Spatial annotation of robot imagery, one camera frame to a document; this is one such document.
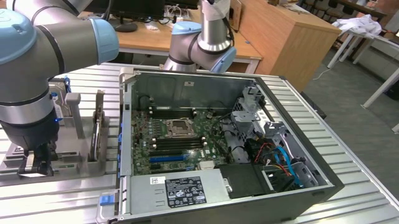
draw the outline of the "white cloth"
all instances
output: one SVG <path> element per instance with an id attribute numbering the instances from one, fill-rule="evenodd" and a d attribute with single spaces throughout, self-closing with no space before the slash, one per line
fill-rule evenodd
<path id="1" fill-rule="evenodd" d="M 380 24 L 371 19 L 371 15 L 347 20 L 339 19 L 332 25 L 342 30 L 342 34 L 351 31 L 370 39 L 374 39 L 382 31 Z"/>

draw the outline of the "red cable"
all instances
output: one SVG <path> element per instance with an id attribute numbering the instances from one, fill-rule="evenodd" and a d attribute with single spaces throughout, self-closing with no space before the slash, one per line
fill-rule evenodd
<path id="1" fill-rule="evenodd" d="M 256 155 L 256 158 L 255 158 L 255 163 L 258 162 L 258 159 L 259 159 L 259 156 L 260 156 L 260 152 L 262 152 L 262 149 L 263 147 L 266 146 L 266 143 L 263 143 L 260 149 L 259 149 L 259 152 L 258 152 L 258 155 Z"/>
<path id="2" fill-rule="evenodd" d="M 280 164 L 276 164 L 284 171 L 284 173 L 287 174 L 287 176 L 290 176 L 290 173 L 287 172 L 286 168 L 280 165 Z"/>
<path id="3" fill-rule="evenodd" d="M 263 145 L 262 145 L 262 147 L 260 147 L 260 149 L 259 149 L 259 152 L 258 152 L 258 156 L 256 156 L 256 158 L 255 158 L 255 162 L 258 162 L 258 159 L 259 159 L 259 156 L 260 156 L 260 152 L 262 152 L 262 149 L 263 149 L 264 145 L 271 145 L 271 146 L 274 146 L 274 144 L 271 144 L 271 143 L 263 143 Z"/>

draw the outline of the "white sticker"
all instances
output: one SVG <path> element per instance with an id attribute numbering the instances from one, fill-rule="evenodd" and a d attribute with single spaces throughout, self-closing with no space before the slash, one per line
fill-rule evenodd
<path id="1" fill-rule="evenodd" d="M 150 184 L 160 184 L 164 183 L 164 176 L 150 177 Z"/>
<path id="2" fill-rule="evenodd" d="M 184 86 L 194 86 L 194 82 L 184 82 Z"/>

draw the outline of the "blue latch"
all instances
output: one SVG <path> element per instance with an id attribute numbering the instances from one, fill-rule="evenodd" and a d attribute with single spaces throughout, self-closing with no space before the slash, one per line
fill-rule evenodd
<path id="1" fill-rule="evenodd" d="M 112 205 L 115 203 L 115 196 L 114 195 L 104 195 L 100 197 L 100 205 Z"/>

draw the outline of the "warning label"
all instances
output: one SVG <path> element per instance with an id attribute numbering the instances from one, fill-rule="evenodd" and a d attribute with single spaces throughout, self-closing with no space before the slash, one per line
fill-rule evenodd
<path id="1" fill-rule="evenodd" d="M 171 208 L 207 203 L 200 177 L 188 177 L 164 181 Z"/>

